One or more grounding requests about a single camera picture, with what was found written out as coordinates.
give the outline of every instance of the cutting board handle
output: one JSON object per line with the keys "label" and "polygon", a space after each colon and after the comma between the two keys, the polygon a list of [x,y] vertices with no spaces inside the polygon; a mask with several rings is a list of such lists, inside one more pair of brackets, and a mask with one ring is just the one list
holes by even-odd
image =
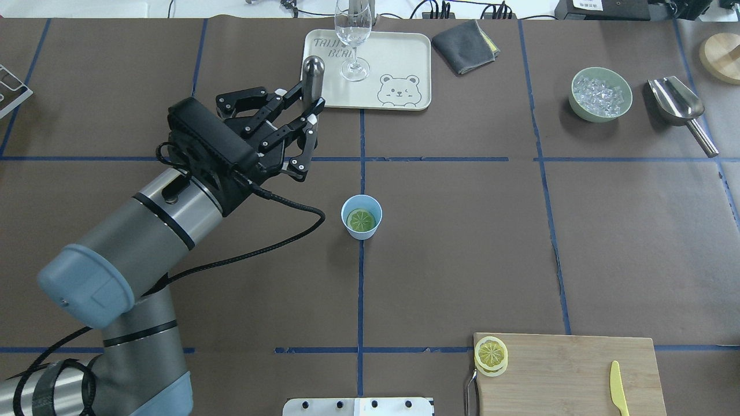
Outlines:
{"label": "cutting board handle", "polygon": [[463,393],[465,395],[465,402],[464,402],[465,416],[473,416],[470,414],[470,386],[475,381],[475,385],[477,387],[478,385],[477,378],[478,378],[478,369],[473,369],[473,374],[471,374],[470,379],[468,379],[468,382],[465,384],[465,392]]}

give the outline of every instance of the gray table surface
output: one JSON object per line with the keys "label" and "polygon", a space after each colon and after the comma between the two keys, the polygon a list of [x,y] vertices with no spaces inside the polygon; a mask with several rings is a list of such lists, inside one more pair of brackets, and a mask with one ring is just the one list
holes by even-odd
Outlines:
{"label": "gray table surface", "polygon": [[[458,23],[381,18],[375,30],[431,38]],[[698,48],[740,27],[480,24],[502,50],[496,62],[456,76],[433,52],[427,110],[328,109],[307,182],[266,184],[324,209],[318,231],[173,285],[194,415],[279,415],[289,397],[358,395],[434,397],[437,414],[459,415],[475,331],[649,337],[669,415],[736,414],[740,87],[713,79]],[[163,169],[153,150],[167,107],[290,88],[303,37],[332,25],[0,19],[0,63],[35,92],[0,120],[0,375],[80,327],[35,275]],[[570,111],[569,81],[588,66],[627,79],[627,115],[589,124]],[[645,81],[669,75],[704,99],[716,160],[646,103]],[[360,192],[385,213],[364,244],[338,218]],[[250,198],[178,269],[313,220]],[[53,358],[100,345],[92,332]]]}

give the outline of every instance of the knife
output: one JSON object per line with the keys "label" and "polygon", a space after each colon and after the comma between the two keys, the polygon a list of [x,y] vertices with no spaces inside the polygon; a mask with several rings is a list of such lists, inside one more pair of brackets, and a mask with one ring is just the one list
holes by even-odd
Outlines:
{"label": "knife", "polygon": [[625,389],[622,387],[622,374],[619,372],[619,362],[611,362],[611,371],[609,372],[609,387],[611,389],[611,401],[614,402],[622,416],[630,416],[627,410],[627,399],[625,398]]}

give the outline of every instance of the scoop handle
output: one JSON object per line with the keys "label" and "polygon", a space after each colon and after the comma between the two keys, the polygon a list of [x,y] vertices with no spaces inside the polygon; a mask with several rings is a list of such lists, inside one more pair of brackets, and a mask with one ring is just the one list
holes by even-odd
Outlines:
{"label": "scoop handle", "polygon": [[712,143],[712,139],[709,138],[707,132],[705,132],[702,126],[699,125],[699,122],[696,120],[696,118],[692,118],[691,120],[687,121],[686,127],[691,130],[691,134],[693,134],[696,142],[699,143],[699,146],[702,147],[702,150],[704,150],[704,153],[707,154],[708,158],[713,158],[719,154],[717,147],[714,145],[714,143]]}

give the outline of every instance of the wooden coaster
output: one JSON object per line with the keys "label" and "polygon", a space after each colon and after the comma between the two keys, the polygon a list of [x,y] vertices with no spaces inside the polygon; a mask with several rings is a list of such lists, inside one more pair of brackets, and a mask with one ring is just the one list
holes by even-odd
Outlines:
{"label": "wooden coaster", "polygon": [[740,35],[718,33],[710,37],[700,48],[699,58],[715,77],[740,85]]}

